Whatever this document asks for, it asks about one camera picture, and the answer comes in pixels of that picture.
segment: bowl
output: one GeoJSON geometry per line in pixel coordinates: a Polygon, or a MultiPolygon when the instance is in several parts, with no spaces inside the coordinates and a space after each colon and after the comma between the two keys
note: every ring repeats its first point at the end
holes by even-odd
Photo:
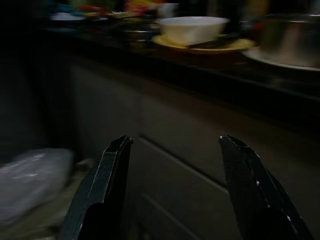
{"type": "Polygon", "coordinates": [[[227,22],[226,18],[214,16],[182,16],[158,21],[162,34],[182,46],[215,40],[227,22]]]}

